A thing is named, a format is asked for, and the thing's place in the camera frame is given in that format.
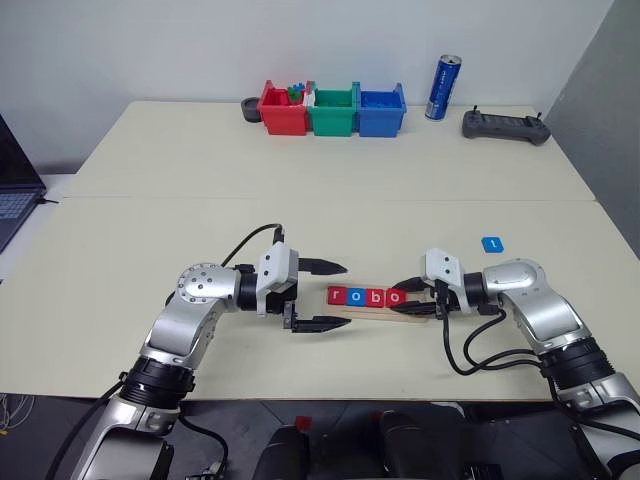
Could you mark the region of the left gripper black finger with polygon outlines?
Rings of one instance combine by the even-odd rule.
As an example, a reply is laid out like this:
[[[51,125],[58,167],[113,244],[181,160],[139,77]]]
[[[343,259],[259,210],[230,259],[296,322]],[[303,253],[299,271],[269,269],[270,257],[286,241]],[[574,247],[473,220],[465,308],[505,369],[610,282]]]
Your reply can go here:
[[[338,263],[318,258],[300,258],[298,260],[298,270],[311,275],[338,275],[345,274],[348,269]]]
[[[310,320],[293,320],[291,331],[293,333],[324,333],[348,325],[348,318],[336,316],[314,316]]]

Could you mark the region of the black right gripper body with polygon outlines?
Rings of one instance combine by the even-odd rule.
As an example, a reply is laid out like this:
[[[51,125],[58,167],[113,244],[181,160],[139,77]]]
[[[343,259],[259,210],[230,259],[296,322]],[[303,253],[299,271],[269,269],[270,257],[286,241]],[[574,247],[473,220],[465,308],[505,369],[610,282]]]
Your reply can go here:
[[[428,302],[423,308],[424,314],[432,315],[438,320],[447,320],[449,317],[449,289],[448,284],[436,279],[432,285],[427,286],[431,294],[432,302]]]

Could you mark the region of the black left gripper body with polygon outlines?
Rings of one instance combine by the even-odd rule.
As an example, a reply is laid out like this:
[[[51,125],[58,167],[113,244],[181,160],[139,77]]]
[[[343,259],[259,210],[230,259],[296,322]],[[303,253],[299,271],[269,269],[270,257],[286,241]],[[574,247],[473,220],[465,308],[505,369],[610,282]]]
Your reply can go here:
[[[297,326],[297,312],[295,302],[298,295],[298,285],[293,284],[283,292],[270,292],[266,296],[266,312],[273,315],[281,315],[283,328],[294,330]]]

